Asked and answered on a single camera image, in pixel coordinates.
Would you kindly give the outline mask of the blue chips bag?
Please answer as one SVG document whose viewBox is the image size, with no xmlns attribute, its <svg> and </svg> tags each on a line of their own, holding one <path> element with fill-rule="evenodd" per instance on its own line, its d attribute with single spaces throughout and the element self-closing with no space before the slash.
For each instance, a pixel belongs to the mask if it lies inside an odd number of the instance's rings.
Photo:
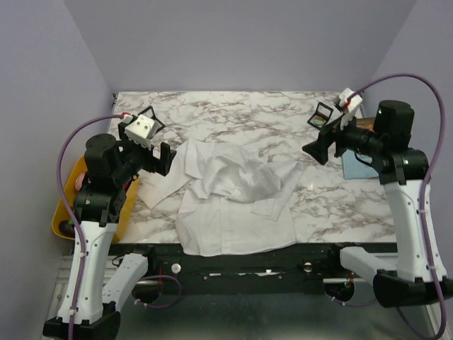
<svg viewBox="0 0 453 340">
<path fill-rule="evenodd" d="M 373 131 L 374 118 L 358 118 L 357 126 Z M 346 180 L 353 179 L 373 179 L 377 178 L 378 173 L 370 166 L 363 164 L 356 159 L 355 153 L 348 150 L 342 157 L 343 176 Z"/>
</svg>

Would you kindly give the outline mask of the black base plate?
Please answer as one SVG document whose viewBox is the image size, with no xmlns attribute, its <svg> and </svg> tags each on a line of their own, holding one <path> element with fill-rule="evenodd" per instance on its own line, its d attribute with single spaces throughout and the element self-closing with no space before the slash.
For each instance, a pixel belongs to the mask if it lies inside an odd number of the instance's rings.
<svg viewBox="0 0 453 340">
<path fill-rule="evenodd" d="M 251 255 L 187 255 L 179 244 L 115 244 L 109 254 L 149 251 L 149 280 L 136 294 L 166 296 L 323 294 L 325 282 L 356 280 L 333 258 L 333 244 L 293 244 Z"/>
</svg>

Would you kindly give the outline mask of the yellow plastic basket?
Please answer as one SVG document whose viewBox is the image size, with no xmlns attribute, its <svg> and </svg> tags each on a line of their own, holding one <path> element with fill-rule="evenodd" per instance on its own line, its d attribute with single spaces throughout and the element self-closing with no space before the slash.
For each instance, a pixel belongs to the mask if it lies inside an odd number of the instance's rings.
<svg viewBox="0 0 453 340">
<path fill-rule="evenodd" d="M 86 162 L 84 161 L 84 157 L 81 157 L 77 163 L 75 163 L 74 168 L 69 175 L 67 183 L 64 187 L 64 194 L 66 195 L 69 205 L 72 208 L 73 202 L 76 197 L 78 191 L 76 190 L 76 180 L 78 179 L 79 175 L 83 172 L 87 171 Z M 127 230 L 127 226 L 132 214 L 132 210 L 136 201 L 137 191 L 139 188 L 139 179 L 137 178 L 133 181 L 128 189 L 127 189 L 127 196 L 125 200 L 125 204 L 122 207 L 120 213 L 119 224 L 117 226 L 117 230 L 113 236 L 112 243 L 117 244 L 119 243 L 125 235 Z M 71 239 L 74 240 L 74 236 L 69 236 L 67 233 L 63 233 L 59 226 L 63 221 L 69 221 L 71 218 L 69 213 L 67 212 L 66 207 L 64 206 L 62 199 L 59 200 L 58 205 L 56 207 L 54 216 L 52 218 L 51 228 L 55 235 L 61 237 L 63 239 Z"/>
</svg>

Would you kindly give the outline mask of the round shirt label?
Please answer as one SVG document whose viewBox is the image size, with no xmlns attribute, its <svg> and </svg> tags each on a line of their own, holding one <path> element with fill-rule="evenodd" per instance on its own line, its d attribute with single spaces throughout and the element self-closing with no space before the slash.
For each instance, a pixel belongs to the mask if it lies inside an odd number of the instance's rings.
<svg viewBox="0 0 453 340">
<path fill-rule="evenodd" d="M 323 116 L 315 115 L 314 118 L 313 118 L 313 122 L 317 126 L 323 126 L 325 124 L 325 119 L 324 119 Z"/>
</svg>

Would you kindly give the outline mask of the white button shirt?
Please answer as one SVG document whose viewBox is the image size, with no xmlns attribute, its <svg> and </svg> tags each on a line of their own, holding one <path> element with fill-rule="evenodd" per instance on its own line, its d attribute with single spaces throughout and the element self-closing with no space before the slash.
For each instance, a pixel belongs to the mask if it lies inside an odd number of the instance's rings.
<svg viewBox="0 0 453 340">
<path fill-rule="evenodd" d="M 139 198 L 155 208 L 185 189 L 175 226 L 188 255 L 254 254 L 296 242 L 289 200 L 303 172 L 300 161 L 268 161 L 255 149 L 190 138 L 165 177 L 143 180 Z"/>
</svg>

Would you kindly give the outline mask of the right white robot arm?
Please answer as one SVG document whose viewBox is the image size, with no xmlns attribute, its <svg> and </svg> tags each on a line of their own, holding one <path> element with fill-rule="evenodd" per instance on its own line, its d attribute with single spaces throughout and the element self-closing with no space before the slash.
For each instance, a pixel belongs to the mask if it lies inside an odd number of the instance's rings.
<svg viewBox="0 0 453 340">
<path fill-rule="evenodd" d="M 351 120 L 325 125 L 316 141 L 303 151 L 320 164 L 328 161 L 328 148 L 335 156 L 350 150 L 371 159 L 379 175 L 394 221 L 397 264 L 387 263 L 353 244 L 338 248 L 326 259 L 327 272 L 336 278 L 352 271 L 370 283 L 382 307 L 430 305 L 452 297 L 452 279 L 438 253 L 430 216 L 429 163 L 425 153 L 408 146 L 414 111 L 408 103 L 379 103 L 372 130 Z"/>
</svg>

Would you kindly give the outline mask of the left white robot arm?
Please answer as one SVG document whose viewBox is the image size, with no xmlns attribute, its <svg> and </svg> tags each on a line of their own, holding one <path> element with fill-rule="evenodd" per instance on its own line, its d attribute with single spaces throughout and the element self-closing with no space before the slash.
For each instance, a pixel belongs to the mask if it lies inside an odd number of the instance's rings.
<svg viewBox="0 0 453 340">
<path fill-rule="evenodd" d="M 126 116 L 119 137 L 99 134 L 86 142 L 87 171 L 73 203 L 65 202 L 74 223 L 75 245 L 66 295 L 60 309 L 44 323 L 43 336 L 52 339 L 115 339 L 121 310 L 136 283 L 156 274 L 153 250 L 125 254 L 105 281 L 105 265 L 127 191 L 139 171 L 166 176 L 176 155 L 165 142 L 159 157 L 151 140 L 164 128 L 156 118 Z"/>
</svg>

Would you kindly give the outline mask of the left black frame stand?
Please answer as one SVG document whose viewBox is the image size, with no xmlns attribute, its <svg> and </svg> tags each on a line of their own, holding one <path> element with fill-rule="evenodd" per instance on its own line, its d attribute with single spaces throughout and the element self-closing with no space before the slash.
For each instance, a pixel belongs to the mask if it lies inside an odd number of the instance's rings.
<svg viewBox="0 0 453 340">
<path fill-rule="evenodd" d="M 151 119 L 158 123 L 159 127 L 158 127 L 157 131 L 159 132 L 159 131 L 163 130 L 166 127 L 166 125 L 161 120 L 159 120 L 157 118 L 157 116 L 155 114 L 155 111 L 154 111 L 154 108 L 153 108 L 152 105 L 149 105 L 144 110 L 140 111 L 138 113 L 138 115 L 145 115 L 149 111 L 151 112 Z"/>
</svg>

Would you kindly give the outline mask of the purple toy eggplant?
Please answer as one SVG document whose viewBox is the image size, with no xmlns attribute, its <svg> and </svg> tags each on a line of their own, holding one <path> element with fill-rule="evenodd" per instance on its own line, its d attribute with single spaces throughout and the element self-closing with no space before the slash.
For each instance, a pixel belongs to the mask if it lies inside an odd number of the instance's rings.
<svg viewBox="0 0 453 340">
<path fill-rule="evenodd" d="M 75 227 L 72 220 L 63 220 L 59 223 L 59 231 L 63 237 L 75 238 Z"/>
</svg>

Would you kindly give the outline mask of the purple toy onion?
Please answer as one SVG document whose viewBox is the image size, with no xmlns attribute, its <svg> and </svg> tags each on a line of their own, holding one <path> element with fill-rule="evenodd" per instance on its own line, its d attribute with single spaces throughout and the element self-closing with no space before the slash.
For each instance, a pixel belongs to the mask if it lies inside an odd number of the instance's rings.
<svg viewBox="0 0 453 340">
<path fill-rule="evenodd" d="M 84 179 L 85 179 L 85 176 L 86 176 L 86 173 L 83 172 L 83 173 L 80 173 L 77 177 L 76 177 L 76 180 L 74 182 L 74 188 L 77 192 L 79 192 L 83 186 L 83 183 L 84 183 Z"/>
</svg>

